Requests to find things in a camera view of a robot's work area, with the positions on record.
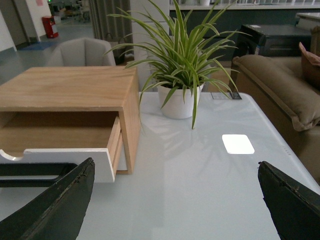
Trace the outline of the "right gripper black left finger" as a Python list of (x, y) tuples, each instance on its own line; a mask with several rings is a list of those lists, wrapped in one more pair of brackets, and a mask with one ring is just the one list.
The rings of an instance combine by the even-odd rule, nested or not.
[(0, 222), (2, 240), (75, 240), (91, 200), (95, 163), (68, 164), (65, 176), (42, 181), (47, 189)]

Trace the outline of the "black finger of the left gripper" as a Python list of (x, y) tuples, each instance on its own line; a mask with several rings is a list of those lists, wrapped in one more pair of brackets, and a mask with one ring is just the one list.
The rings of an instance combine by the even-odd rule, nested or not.
[(2, 188), (49, 187), (77, 167), (75, 163), (2, 163)]

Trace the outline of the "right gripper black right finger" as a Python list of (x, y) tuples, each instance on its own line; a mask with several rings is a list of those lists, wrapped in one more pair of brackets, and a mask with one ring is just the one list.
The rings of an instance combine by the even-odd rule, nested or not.
[(281, 240), (320, 238), (320, 195), (267, 161), (258, 163), (263, 200)]

